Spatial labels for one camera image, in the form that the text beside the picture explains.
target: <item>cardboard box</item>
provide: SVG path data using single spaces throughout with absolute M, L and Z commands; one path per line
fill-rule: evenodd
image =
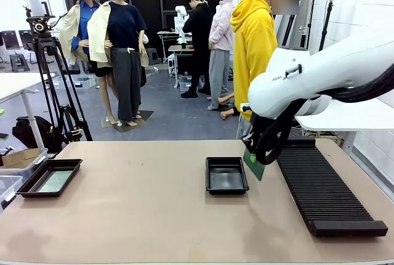
M 27 149 L 13 154 L 8 154 L 2 157 L 4 166 L 0 168 L 26 168 L 32 163 L 40 154 L 40 149 Z

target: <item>brick wall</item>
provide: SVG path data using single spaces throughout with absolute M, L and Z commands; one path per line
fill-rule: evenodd
M 316 0 L 310 49 L 317 52 L 329 0 Z M 394 28 L 394 0 L 334 0 L 324 47 L 373 26 Z M 394 91 L 379 98 L 394 107 Z M 362 131 L 356 148 L 387 178 L 394 182 L 394 131 Z

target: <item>white robotic arm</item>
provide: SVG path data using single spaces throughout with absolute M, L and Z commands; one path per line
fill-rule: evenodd
M 175 11 L 177 12 L 177 16 L 174 17 L 175 22 L 175 32 L 180 35 L 178 39 L 178 43 L 186 43 L 185 33 L 183 32 L 183 26 L 185 22 L 189 19 L 185 6 L 177 6 L 175 7 Z
M 261 163 L 269 164 L 286 143 L 295 115 L 321 113 L 331 97 L 373 99 L 394 88 L 393 75 L 392 32 L 352 36 L 313 56 L 277 49 L 266 73 L 252 81 L 249 103 L 242 104 L 253 112 L 253 131 L 243 141 Z

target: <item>black jacket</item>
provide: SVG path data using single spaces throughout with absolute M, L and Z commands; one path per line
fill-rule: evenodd
M 183 32 L 191 32 L 195 50 L 209 50 L 208 40 L 212 25 L 212 12 L 206 3 L 200 3 L 193 10 L 183 26 Z

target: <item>gray pants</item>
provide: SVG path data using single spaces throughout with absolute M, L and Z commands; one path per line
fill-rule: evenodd
M 228 70 L 230 69 L 230 51 L 220 49 L 211 50 L 211 60 L 209 62 L 209 81 L 211 83 L 212 103 L 208 109 L 219 107 L 219 97 L 228 94 Z
M 251 130 L 252 124 L 248 120 L 243 118 L 242 115 L 240 115 L 238 121 L 238 129 L 236 130 L 236 139 L 242 139 L 244 136 L 250 134 Z
M 118 118 L 130 122 L 140 105 L 141 59 L 139 52 L 127 48 L 112 48 L 111 61 L 118 92 Z

